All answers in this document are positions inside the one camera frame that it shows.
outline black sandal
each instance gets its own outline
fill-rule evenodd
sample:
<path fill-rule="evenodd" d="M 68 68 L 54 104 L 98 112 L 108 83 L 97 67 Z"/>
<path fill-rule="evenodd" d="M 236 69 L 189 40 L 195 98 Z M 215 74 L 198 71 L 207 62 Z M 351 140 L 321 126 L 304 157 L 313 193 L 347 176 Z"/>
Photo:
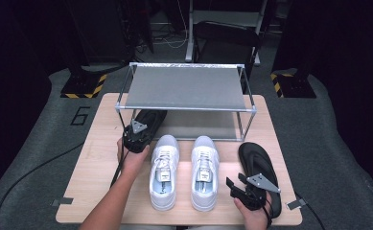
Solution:
<path fill-rule="evenodd" d="M 274 186 L 278 187 L 278 180 L 275 171 L 267 152 L 255 143 L 242 143 L 239 147 L 239 158 L 244 169 L 246 177 L 261 174 Z M 246 183 L 248 189 L 253 191 L 258 201 L 260 202 L 264 211 L 267 201 L 267 192 L 264 189 L 257 188 L 256 186 Z M 268 225 L 271 219 L 279 217 L 282 211 L 282 203 L 280 193 L 268 191 L 272 202 L 270 205 L 270 214 L 266 211 L 268 217 Z"/>
<path fill-rule="evenodd" d="M 124 147 L 126 147 L 128 151 L 134 153 L 143 151 L 145 146 L 149 145 L 155 137 L 155 134 L 165 120 L 167 113 L 167 110 L 143 109 L 138 113 L 135 119 L 131 121 L 131 124 L 124 128 L 121 158 L 117 170 L 111 180 L 110 187 L 112 187 L 117 180 L 118 175 L 123 168 L 124 160 L 127 157 L 128 152 L 124 153 Z"/>

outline black cable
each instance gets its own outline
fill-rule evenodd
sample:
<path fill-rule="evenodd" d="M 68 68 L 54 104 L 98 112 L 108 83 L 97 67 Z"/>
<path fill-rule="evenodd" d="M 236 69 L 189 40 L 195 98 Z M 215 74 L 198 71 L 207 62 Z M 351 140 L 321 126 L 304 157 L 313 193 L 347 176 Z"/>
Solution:
<path fill-rule="evenodd" d="M 60 158 L 60 157 L 63 156 L 63 155 L 66 155 L 67 153 L 70 153 L 71 151 L 73 151 L 73 150 L 77 149 L 78 147 L 82 146 L 83 144 L 84 144 L 84 142 L 82 142 L 82 143 L 76 145 L 75 147 L 73 147 L 73 148 L 71 148 L 71 149 L 65 151 L 64 153 L 59 154 L 59 155 L 57 155 L 57 156 L 55 156 L 55 157 L 53 157 L 53 158 L 51 158 L 51 159 L 45 161 L 44 163 L 42 163 L 42 164 L 36 166 L 35 168 L 33 168 L 32 170 L 30 170 L 29 172 L 27 172 L 27 173 L 25 173 L 24 175 L 22 175 L 18 180 L 16 180 L 16 181 L 15 181 L 15 182 L 14 182 L 14 183 L 13 183 L 13 184 L 8 188 L 8 190 L 6 191 L 6 193 L 3 195 L 3 197 L 2 197 L 2 199 L 1 199 L 1 201 L 0 201 L 0 210 L 1 210 L 1 206 L 3 205 L 5 199 L 7 198 L 7 196 L 8 196 L 9 193 L 11 192 L 11 190 L 12 190 L 12 189 L 13 189 L 13 188 L 14 188 L 14 187 L 15 187 L 15 186 L 16 186 L 16 185 L 17 185 L 21 180 L 23 180 L 23 179 L 24 179 L 25 177 L 27 177 L 29 174 L 33 173 L 34 171 L 36 171 L 37 169 L 41 168 L 42 166 L 48 164 L 48 163 L 51 162 L 51 161 L 54 161 L 54 160 Z"/>
<path fill-rule="evenodd" d="M 151 30 L 153 33 L 154 32 L 160 32 L 160 33 L 162 33 L 162 32 L 164 32 L 163 31 L 163 29 L 165 28 L 165 27 L 168 27 L 168 35 L 170 35 L 172 32 L 171 32 L 171 26 L 170 26 L 170 22 L 169 22 L 169 19 L 167 20 L 167 24 L 164 24 L 164 25 L 162 25 L 159 29 L 157 29 L 157 30 Z"/>
<path fill-rule="evenodd" d="M 129 153 L 129 150 L 128 150 L 127 153 L 126 153 L 126 155 L 124 155 L 124 132 L 123 132 L 123 138 L 121 138 L 121 141 L 122 141 L 122 143 L 121 143 L 121 158 L 120 158 L 120 161 L 118 162 L 117 170 L 115 170 L 115 174 L 112 177 L 110 188 L 113 186 L 113 184 L 117 180 L 118 175 L 120 174 L 120 171 L 123 168 L 124 160 L 127 158 L 128 153 Z"/>
<path fill-rule="evenodd" d="M 271 212 L 271 216 L 273 217 L 273 208 L 272 208 L 272 205 L 269 203 L 269 201 L 266 199 L 267 201 L 267 204 L 269 204 L 269 210 Z"/>
<path fill-rule="evenodd" d="M 141 58 L 138 57 L 138 56 L 134 56 L 133 59 L 136 60 L 137 62 L 145 62 L 143 59 L 141 59 Z"/>
<path fill-rule="evenodd" d="M 147 51 L 147 45 L 145 44 L 145 42 L 142 42 L 141 44 L 135 47 L 135 50 L 139 54 L 144 54 Z"/>
<path fill-rule="evenodd" d="M 299 198 L 303 199 L 302 195 L 300 195 L 299 193 L 297 193 L 296 191 L 294 191 L 294 194 L 297 195 Z M 311 210 L 311 212 L 313 213 L 313 215 L 315 216 L 315 218 L 317 219 L 318 223 L 320 224 L 321 226 L 321 229 L 325 229 L 324 228 L 324 225 L 323 223 L 321 222 L 321 219 L 318 217 L 318 215 L 315 213 L 315 210 L 311 207 L 311 205 L 309 205 L 308 202 L 306 202 L 306 206 L 308 206 L 309 210 Z"/>
<path fill-rule="evenodd" d="M 267 209 L 265 208 L 265 205 L 262 206 L 264 212 L 265 212 L 265 215 L 267 216 L 267 220 L 268 220 L 268 224 L 267 224 L 267 228 L 270 227 L 270 225 L 272 224 L 272 217 L 269 215 Z"/>

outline hand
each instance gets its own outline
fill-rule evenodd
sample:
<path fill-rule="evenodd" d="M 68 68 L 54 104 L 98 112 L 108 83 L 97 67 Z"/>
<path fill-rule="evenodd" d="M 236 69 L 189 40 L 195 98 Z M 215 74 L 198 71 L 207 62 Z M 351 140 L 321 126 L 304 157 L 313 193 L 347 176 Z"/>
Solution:
<path fill-rule="evenodd" d="M 121 150 L 122 150 L 122 145 L 123 145 L 123 139 L 120 138 L 117 141 L 117 147 L 118 147 L 118 152 L 117 152 L 117 158 L 118 161 L 121 159 Z M 144 150 L 139 153 L 134 153 L 132 151 L 128 151 L 126 147 L 124 147 L 124 154 L 123 156 L 126 157 L 124 160 L 124 165 L 121 170 L 121 175 L 132 175 L 136 176 L 139 174 L 142 168 L 142 164 L 147 157 L 148 153 L 150 152 L 150 146 L 147 145 L 145 146 Z"/>
<path fill-rule="evenodd" d="M 270 214 L 269 204 L 272 203 L 272 198 L 270 197 L 270 194 L 268 192 L 267 192 L 267 201 L 269 202 L 266 202 L 265 208 L 267 212 Z M 255 211 L 251 211 L 247 209 L 238 198 L 234 198 L 234 204 L 236 205 L 238 210 L 240 210 L 240 213 L 244 217 L 246 230 L 267 229 L 268 219 L 267 219 L 267 215 L 265 214 L 262 208 L 255 210 Z"/>

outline metal shoe rack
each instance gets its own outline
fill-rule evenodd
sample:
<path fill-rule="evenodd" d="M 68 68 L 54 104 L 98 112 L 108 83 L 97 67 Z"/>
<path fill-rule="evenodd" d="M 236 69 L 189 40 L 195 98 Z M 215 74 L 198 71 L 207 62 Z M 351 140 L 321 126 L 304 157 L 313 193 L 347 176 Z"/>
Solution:
<path fill-rule="evenodd" d="M 122 96 L 130 81 L 124 102 Z M 249 106 L 241 81 L 247 85 Z M 133 109 L 132 118 L 137 109 L 168 110 L 156 139 L 165 134 L 179 140 L 207 135 L 223 141 L 243 141 L 257 112 L 243 64 L 132 62 L 115 109 L 123 127 L 122 109 Z M 245 128 L 240 113 L 250 113 Z"/>

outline shoe tongue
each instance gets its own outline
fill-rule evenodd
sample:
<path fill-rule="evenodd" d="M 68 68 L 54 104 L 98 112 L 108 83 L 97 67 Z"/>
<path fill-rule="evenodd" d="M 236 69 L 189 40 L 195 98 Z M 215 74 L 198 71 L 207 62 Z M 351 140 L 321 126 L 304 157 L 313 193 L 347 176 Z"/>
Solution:
<path fill-rule="evenodd" d="M 198 168 L 198 178 L 199 182 L 212 182 L 213 173 L 210 170 L 209 160 L 202 157 L 200 159 L 200 166 Z"/>
<path fill-rule="evenodd" d="M 171 169 L 169 167 L 156 168 L 156 180 L 159 182 L 171 181 Z"/>

